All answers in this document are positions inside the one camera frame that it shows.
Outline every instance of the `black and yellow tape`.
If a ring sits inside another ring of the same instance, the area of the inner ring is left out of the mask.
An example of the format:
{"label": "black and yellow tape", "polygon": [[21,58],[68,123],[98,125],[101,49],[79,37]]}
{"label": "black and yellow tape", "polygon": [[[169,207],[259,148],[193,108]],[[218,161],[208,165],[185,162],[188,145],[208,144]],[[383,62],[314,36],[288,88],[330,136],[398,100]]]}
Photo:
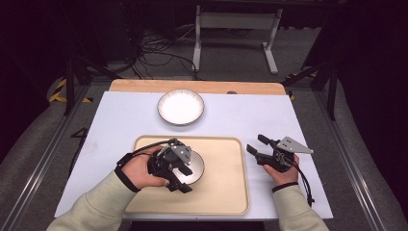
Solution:
{"label": "black and yellow tape", "polygon": [[[315,73],[312,73],[312,74],[310,74],[310,75],[308,75],[308,76],[306,76],[306,77],[307,77],[307,78],[315,78],[317,74],[318,74],[318,72],[316,71]],[[287,75],[286,78],[287,78],[287,79],[291,79],[291,78],[293,78],[293,77],[296,76],[296,75],[297,75],[296,73],[292,73],[292,74]]]}
{"label": "black and yellow tape", "polygon": [[[51,95],[51,97],[50,97],[50,99],[48,101],[49,102],[58,101],[58,102],[65,103],[66,102],[66,97],[61,97],[60,96],[60,93],[63,90],[65,85],[66,85],[66,79],[65,79],[65,77],[63,77],[61,79],[60,83],[55,88],[53,94]],[[83,103],[91,103],[91,102],[93,102],[93,98],[84,98],[82,100],[82,102]]]}
{"label": "black and yellow tape", "polygon": [[291,90],[289,90],[288,96],[289,96],[289,98],[290,98],[292,101],[295,100],[294,94],[293,94],[293,92],[292,92]]}

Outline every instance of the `white sleeve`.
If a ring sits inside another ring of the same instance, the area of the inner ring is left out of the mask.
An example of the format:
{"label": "white sleeve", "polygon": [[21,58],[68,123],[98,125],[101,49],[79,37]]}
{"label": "white sleeve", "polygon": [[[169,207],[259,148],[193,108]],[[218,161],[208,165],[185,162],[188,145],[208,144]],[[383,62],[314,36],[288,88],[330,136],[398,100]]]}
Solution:
{"label": "white sleeve", "polygon": [[56,218],[47,230],[114,230],[122,221],[126,207],[136,195],[112,171],[72,208]]}
{"label": "white sleeve", "polygon": [[329,230],[319,215],[309,206],[298,185],[275,192],[273,200],[282,231]]}

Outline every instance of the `table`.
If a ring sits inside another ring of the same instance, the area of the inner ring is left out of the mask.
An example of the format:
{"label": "table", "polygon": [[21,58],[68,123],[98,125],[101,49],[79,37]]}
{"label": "table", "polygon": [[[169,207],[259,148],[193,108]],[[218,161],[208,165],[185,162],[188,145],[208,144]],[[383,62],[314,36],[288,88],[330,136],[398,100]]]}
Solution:
{"label": "table", "polygon": [[[190,89],[200,93],[205,113],[188,126],[173,126],[157,113],[157,102],[164,92]],[[226,94],[234,91],[237,94]],[[242,145],[257,145],[258,134],[283,139],[286,135],[306,144],[289,96],[280,84],[159,80],[115,80],[105,92],[83,149],[65,187],[56,217],[103,179],[135,139],[143,135],[235,137]],[[244,215],[125,214],[131,220],[265,220],[277,218],[271,196],[272,180],[243,154],[249,195],[249,210]],[[317,203],[314,209],[322,218],[332,218],[327,198],[310,155],[299,155]]]}

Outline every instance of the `white bowl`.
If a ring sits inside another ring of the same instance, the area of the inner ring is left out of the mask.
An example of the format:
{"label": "white bowl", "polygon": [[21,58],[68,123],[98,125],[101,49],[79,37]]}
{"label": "white bowl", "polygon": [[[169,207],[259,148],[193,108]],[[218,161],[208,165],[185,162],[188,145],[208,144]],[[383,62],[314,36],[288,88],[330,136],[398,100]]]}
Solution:
{"label": "white bowl", "polygon": [[180,180],[181,183],[186,183],[190,185],[198,181],[204,173],[205,168],[204,161],[198,153],[191,151],[191,160],[190,165],[188,167],[192,171],[191,175],[187,176],[183,174],[178,168],[174,168],[173,173],[176,175],[176,177]]}
{"label": "white bowl", "polygon": [[175,125],[187,125],[201,117],[204,101],[192,90],[172,90],[159,100],[160,116]]}

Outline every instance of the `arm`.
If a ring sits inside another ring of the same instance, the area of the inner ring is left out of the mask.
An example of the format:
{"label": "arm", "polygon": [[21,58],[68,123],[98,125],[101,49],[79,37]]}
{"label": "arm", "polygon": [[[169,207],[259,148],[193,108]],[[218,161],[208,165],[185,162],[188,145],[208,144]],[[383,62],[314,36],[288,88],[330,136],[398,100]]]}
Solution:
{"label": "arm", "polygon": [[166,179],[147,173],[148,155],[160,149],[161,146],[146,149],[122,170],[112,171],[78,198],[72,208],[56,218],[47,230],[117,230],[126,207],[139,190],[168,184]]}
{"label": "arm", "polygon": [[273,178],[276,185],[273,188],[273,200],[281,230],[328,230],[324,221],[308,205],[297,185],[298,171],[294,167],[281,173],[265,165],[264,170]]}

